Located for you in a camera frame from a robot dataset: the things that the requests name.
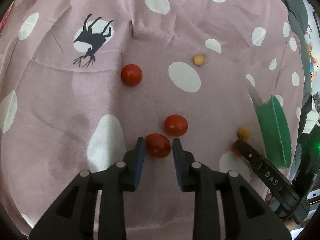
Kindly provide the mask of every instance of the yellow ball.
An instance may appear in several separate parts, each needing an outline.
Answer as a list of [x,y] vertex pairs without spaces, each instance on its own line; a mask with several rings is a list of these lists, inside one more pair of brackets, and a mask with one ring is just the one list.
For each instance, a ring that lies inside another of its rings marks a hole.
[[240,139],[248,140],[250,137],[250,128],[249,127],[240,127],[238,130],[238,137]]
[[202,54],[197,54],[193,57],[193,62],[197,66],[202,66],[205,63],[205,56]]

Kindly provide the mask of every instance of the polka dot fabric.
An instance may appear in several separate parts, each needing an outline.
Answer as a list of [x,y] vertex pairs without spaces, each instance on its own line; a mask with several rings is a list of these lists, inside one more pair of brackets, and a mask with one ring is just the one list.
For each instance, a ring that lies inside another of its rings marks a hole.
[[[10,185],[0,185],[1,202],[10,210],[7,199],[14,200],[28,219],[10,216],[27,234],[80,170],[121,160],[138,136],[172,141],[163,129],[172,114],[187,120],[180,139],[197,161],[236,169],[263,194],[265,185],[230,153],[241,126],[264,153],[244,84],[264,101],[277,96],[295,149],[303,87],[297,41],[281,0],[17,0],[0,38],[1,172]],[[133,87],[121,79],[128,64],[143,73]],[[146,157],[139,190],[124,203],[128,229],[147,229],[127,230],[129,239],[190,238],[194,197],[175,176],[172,154]]]

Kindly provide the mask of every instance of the cherry tomato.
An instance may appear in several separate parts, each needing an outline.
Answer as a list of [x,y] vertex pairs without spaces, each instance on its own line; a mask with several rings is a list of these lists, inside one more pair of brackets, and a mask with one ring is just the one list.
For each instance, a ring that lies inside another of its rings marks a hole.
[[238,150],[236,150],[236,148],[235,148],[235,143],[232,145],[232,151],[233,151],[237,156],[242,157],[243,155],[242,155]]
[[135,64],[129,64],[122,69],[121,78],[127,86],[136,86],[142,80],[142,70]]
[[183,116],[173,114],[164,120],[164,130],[170,136],[179,137],[187,132],[188,122]]
[[146,137],[147,152],[156,158],[165,158],[171,152],[170,141],[159,133],[152,133]]

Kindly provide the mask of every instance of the black deer print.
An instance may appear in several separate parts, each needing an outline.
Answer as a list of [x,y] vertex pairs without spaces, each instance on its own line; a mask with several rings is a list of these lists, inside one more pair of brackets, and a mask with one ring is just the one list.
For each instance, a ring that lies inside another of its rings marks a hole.
[[[92,14],[89,14],[87,16],[87,18],[85,19],[84,24],[83,24],[83,31],[80,33],[78,38],[76,38],[73,41],[73,42],[82,41],[82,42],[85,42],[85,43],[92,45],[92,48],[89,48],[87,53],[84,56],[80,56],[73,61],[73,65],[78,64],[79,67],[81,67],[81,59],[85,59],[88,56],[90,56],[90,60],[87,63],[85,63],[82,67],[87,68],[90,65],[90,63],[93,64],[94,62],[96,62],[96,57],[94,56],[94,54],[98,51],[98,49],[101,48],[103,43],[105,43],[106,38],[111,36],[111,27],[109,27],[109,25],[113,21],[108,22],[108,24],[106,25],[106,27],[103,29],[103,31],[101,33],[92,33],[92,26],[98,20],[100,20],[102,17],[95,19],[94,22],[90,26],[88,26],[88,29],[87,29],[87,22],[91,16],[92,16]],[[109,33],[104,35],[104,33],[108,29],[108,27],[109,27]]]

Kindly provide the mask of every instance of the green bowl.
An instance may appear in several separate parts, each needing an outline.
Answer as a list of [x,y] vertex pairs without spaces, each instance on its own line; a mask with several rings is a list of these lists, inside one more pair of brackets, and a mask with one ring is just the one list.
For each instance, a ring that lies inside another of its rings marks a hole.
[[256,107],[267,159],[277,168],[290,168],[291,138],[287,119],[275,96]]

